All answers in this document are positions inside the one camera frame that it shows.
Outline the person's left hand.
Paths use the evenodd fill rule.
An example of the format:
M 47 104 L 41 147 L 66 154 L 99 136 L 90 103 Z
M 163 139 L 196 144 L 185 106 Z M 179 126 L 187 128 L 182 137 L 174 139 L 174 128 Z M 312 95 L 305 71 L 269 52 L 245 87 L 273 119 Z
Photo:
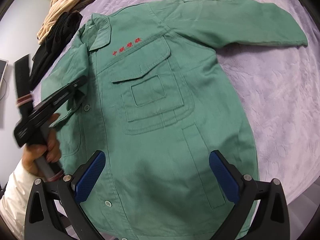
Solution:
M 56 163 L 61 158 L 60 143 L 56 137 L 56 130 L 50 128 L 46 145 L 25 145 L 22 155 L 23 168 L 37 176 L 44 177 L 43 172 L 38 168 L 35 163 L 36 159 L 43 156 L 47 152 L 46 162 Z

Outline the white left sleeve forearm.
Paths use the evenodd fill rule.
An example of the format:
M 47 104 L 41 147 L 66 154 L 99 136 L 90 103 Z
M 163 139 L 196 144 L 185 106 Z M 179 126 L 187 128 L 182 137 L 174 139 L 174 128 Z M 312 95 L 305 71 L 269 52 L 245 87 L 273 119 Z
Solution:
M 43 178 L 33 161 L 21 159 L 1 197 L 1 229 L 12 239 L 24 239 L 25 215 L 34 181 Z

